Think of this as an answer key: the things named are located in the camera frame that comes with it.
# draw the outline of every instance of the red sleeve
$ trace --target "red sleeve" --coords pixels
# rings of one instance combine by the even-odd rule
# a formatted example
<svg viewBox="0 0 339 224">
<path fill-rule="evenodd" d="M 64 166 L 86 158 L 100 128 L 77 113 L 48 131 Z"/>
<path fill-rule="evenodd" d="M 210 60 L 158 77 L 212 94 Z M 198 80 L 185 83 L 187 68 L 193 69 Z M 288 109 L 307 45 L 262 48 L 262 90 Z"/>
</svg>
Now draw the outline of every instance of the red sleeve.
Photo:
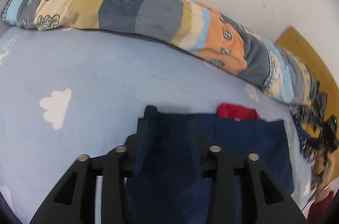
<svg viewBox="0 0 339 224">
<path fill-rule="evenodd" d="M 330 191 L 329 195 L 323 201 L 313 203 L 311 205 L 307 217 L 308 224 L 316 224 L 316 222 L 322 217 L 332 202 L 333 194 L 333 191 Z"/>
<path fill-rule="evenodd" d="M 260 116 L 255 109 L 247 108 L 238 104 L 220 104 L 217 115 L 221 118 L 240 120 L 260 120 Z"/>
</svg>

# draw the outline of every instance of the black plastic mount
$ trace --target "black plastic mount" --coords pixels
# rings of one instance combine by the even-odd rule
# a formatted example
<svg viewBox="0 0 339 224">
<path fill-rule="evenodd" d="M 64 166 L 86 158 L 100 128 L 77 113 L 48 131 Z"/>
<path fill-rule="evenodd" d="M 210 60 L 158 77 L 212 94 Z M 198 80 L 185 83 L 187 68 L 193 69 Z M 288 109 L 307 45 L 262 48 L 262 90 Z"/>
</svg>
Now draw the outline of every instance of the black plastic mount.
<svg viewBox="0 0 339 224">
<path fill-rule="evenodd" d="M 147 121 L 139 120 L 137 134 L 105 156 L 79 156 L 41 204 L 31 224 L 94 224 L 97 176 L 103 176 L 101 223 L 132 224 L 124 178 L 134 176 L 135 155 L 148 127 Z M 189 122 L 189 129 L 195 129 L 193 121 Z M 234 223 L 233 175 L 241 178 L 243 223 L 307 223 L 258 155 L 230 157 L 219 146 L 211 146 L 205 137 L 196 132 L 194 135 L 201 154 L 202 177 L 213 179 L 207 224 Z"/>
</svg>

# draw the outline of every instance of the light blue bed sheet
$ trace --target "light blue bed sheet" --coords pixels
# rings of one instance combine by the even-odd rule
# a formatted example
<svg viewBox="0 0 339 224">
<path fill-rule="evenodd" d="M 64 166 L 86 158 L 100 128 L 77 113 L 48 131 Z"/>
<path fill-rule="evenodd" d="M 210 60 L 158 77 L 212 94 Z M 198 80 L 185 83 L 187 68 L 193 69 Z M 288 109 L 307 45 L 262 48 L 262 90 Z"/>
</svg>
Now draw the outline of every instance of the light blue bed sheet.
<svg viewBox="0 0 339 224">
<path fill-rule="evenodd" d="M 23 224 L 79 154 L 106 154 L 134 134 L 148 104 L 214 113 L 229 102 L 268 121 L 284 119 L 292 197 L 302 208 L 311 195 L 311 165 L 299 153 L 286 105 L 209 63 L 103 31 L 11 28 L 0 47 L 0 191 Z"/>
</svg>

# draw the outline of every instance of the bracelet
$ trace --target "bracelet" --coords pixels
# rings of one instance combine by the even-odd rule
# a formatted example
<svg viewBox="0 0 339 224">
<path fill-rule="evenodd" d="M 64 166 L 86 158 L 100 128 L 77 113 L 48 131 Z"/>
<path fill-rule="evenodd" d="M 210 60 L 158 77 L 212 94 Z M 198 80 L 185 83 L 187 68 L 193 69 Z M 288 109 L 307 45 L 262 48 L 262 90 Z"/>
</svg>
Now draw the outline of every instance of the bracelet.
<svg viewBox="0 0 339 224">
<path fill-rule="evenodd" d="M 326 190 L 330 185 L 331 185 L 331 182 L 329 182 L 328 185 L 323 190 Z"/>
</svg>

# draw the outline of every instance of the orange fabric patch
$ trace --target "orange fabric patch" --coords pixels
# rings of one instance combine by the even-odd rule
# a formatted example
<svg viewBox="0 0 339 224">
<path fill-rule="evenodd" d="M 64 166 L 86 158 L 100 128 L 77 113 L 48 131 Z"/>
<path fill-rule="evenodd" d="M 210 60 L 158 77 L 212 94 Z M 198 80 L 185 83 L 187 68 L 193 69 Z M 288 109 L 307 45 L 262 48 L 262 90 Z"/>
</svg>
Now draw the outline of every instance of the orange fabric patch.
<svg viewBox="0 0 339 224">
<path fill-rule="evenodd" d="M 247 67 L 244 59 L 244 42 L 230 24 L 223 24 L 220 21 L 220 13 L 213 10 L 210 13 L 211 23 L 205 47 L 197 52 L 197 56 L 206 61 L 221 60 L 224 63 L 221 68 L 236 75 Z M 229 50 L 230 53 L 222 53 L 222 48 Z"/>
</svg>

